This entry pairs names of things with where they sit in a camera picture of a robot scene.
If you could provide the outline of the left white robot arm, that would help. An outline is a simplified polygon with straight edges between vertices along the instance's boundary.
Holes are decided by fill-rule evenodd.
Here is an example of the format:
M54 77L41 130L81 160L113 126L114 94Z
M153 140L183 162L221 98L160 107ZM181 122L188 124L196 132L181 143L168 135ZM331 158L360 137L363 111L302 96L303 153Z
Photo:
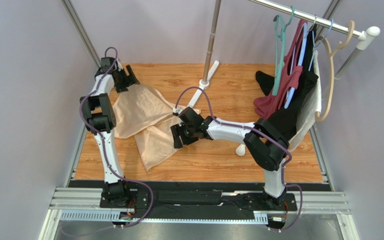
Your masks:
M130 66L123 69L114 57L103 57L101 67L95 74L92 91L80 98L79 113L86 129L96 140L104 169L104 184L101 193L102 208L126 208L133 197L125 179L115 145L116 115L111 104L110 93L118 93L137 81Z

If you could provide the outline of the beige cloth napkin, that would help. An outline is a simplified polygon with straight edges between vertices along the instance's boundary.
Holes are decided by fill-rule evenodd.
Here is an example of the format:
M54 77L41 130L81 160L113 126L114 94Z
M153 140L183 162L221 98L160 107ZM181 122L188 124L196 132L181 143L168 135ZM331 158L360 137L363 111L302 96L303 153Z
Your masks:
M178 150L174 148L171 126L180 119L173 115L175 104L155 88L134 84L119 94L112 105L116 116L114 136L134 137L144 169L160 165Z

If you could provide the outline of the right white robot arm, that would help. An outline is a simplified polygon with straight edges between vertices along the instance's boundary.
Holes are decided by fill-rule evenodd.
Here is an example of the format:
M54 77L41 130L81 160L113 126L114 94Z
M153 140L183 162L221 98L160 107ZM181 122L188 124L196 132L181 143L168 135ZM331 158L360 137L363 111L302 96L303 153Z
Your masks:
M180 149L198 140L226 140L243 145L264 171L264 192L281 201L286 195L284 166L291 156L288 140L266 119L233 122L210 115L203 118L191 107L175 113L180 122L170 127L173 146Z

